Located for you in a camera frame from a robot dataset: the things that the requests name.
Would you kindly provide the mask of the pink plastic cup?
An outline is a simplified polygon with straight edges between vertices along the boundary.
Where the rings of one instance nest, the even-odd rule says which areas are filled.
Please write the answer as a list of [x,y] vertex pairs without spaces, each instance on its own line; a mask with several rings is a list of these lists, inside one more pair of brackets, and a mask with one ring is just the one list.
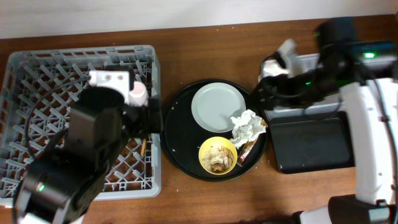
[[130,106],[147,106],[149,95],[145,84],[139,81],[133,82],[133,89],[129,91],[128,100]]

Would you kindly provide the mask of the wooden chopstick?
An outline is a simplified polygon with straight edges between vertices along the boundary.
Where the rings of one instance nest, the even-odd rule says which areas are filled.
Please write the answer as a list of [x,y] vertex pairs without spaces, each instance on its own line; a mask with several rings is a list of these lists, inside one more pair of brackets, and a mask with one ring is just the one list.
[[147,144],[147,139],[143,139],[141,145],[141,152],[140,152],[141,157],[143,157],[146,152],[146,144]]

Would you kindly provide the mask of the white paper napkin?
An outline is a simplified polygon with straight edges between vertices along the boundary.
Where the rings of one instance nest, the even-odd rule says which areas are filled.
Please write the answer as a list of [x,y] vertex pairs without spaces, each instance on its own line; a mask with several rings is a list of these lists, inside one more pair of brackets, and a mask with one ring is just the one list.
[[257,116],[252,110],[246,110],[239,117],[230,117],[234,124],[229,140],[238,149],[248,142],[256,140],[260,134],[266,132],[267,124],[263,118]]

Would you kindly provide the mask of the brown Nescafe sachet wrapper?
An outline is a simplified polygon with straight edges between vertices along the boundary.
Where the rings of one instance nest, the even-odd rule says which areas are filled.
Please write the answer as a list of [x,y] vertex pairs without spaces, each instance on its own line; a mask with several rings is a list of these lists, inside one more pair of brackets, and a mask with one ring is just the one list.
[[256,144],[258,139],[259,139],[259,136],[255,140],[249,141],[244,145],[242,151],[238,154],[238,159],[237,159],[238,166],[241,166],[241,167],[243,166],[247,156],[251,152],[252,148],[254,147],[254,145]]

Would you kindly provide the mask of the yellow bowl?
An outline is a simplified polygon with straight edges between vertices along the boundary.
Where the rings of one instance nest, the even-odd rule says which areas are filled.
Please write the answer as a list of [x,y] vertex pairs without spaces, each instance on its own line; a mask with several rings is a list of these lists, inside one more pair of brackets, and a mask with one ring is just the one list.
[[[218,173],[218,174],[217,174],[217,173],[213,173],[213,172],[208,171],[208,170],[205,169],[205,167],[204,167],[204,165],[203,165],[203,163],[202,163],[201,160],[202,160],[202,158],[203,158],[203,154],[204,154],[211,146],[223,146],[223,147],[227,147],[227,148],[232,152],[233,157],[234,157],[234,160],[233,160],[232,166],[231,166],[226,172],[224,172],[224,173]],[[199,152],[198,152],[198,159],[199,159],[200,165],[201,165],[202,168],[204,168],[207,172],[209,172],[209,173],[211,173],[211,174],[213,174],[213,175],[224,175],[224,174],[227,174],[227,173],[231,172],[231,171],[234,169],[234,167],[235,167],[235,165],[236,165],[236,163],[237,163],[237,158],[238,158],[238,153],[237,153],[237,150],[236,150],[234,144],[231,143],[228,139],[223,138],[223,137],[218,137],[218,136],[217,136],[217,137],[212,137],[212,138],[207,139],[207,140],[200,146],[200,149],[199,149]]]

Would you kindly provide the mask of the food scraps rice and shells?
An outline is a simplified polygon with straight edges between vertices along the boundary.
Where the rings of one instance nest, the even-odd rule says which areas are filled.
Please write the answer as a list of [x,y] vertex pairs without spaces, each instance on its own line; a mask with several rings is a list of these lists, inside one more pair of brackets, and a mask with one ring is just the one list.
[[202,163],[206,170],[213,173],[226,172],[233,163],[232,152],[223,146],[211,146],[204,154]]

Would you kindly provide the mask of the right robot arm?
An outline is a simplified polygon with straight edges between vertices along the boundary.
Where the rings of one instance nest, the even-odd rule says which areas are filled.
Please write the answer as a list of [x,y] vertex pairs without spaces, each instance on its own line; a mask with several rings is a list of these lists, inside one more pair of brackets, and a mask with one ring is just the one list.
[[285,174],[355,166],[356,190],[287,223],[397,222],[397,47],[361,41],[353,19],[315,29],[318,53],[286,40],[261,65],[249,104],[269,124]]

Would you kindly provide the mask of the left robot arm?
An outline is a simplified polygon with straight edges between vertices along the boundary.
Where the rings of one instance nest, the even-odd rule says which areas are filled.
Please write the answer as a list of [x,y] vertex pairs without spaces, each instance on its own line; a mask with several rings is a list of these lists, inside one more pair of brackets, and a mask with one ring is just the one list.
[[57,132],[24,172],[12,202],[12,221],[72,223],[102,191],[106,175],[134,138],[163,128],[160,100],[147,94],[128,66],[91,70],[88,87]]

